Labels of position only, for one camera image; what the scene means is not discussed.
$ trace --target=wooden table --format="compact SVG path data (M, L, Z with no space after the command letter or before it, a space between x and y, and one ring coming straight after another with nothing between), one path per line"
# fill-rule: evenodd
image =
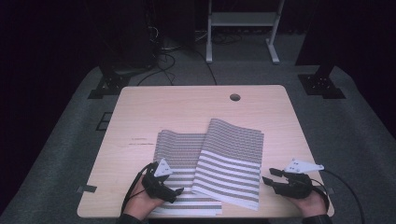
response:
M231 95L237 94L239 101ZM118 217L136 174L152 162L157 134L206 133L212 118L264 133L262 175L292 158L314 162L289 96L282 86L126 87L122 90L78 206L81 217ZM321 182L318 172L309 174ZM271 176L275 181L284 178ZM259 211L223 203L216 217L298 217L298 210L272 188L260 185ZM170 217L151 215L151 217Z

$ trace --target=striped fabric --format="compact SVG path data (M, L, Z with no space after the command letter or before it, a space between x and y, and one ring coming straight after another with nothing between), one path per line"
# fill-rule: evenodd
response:
M173 203L154 212L214 216L221 202L257 210L263 134L212 119L207 134L158 134L154 160L165 158L174 171L165 181L171 189L185 188Z

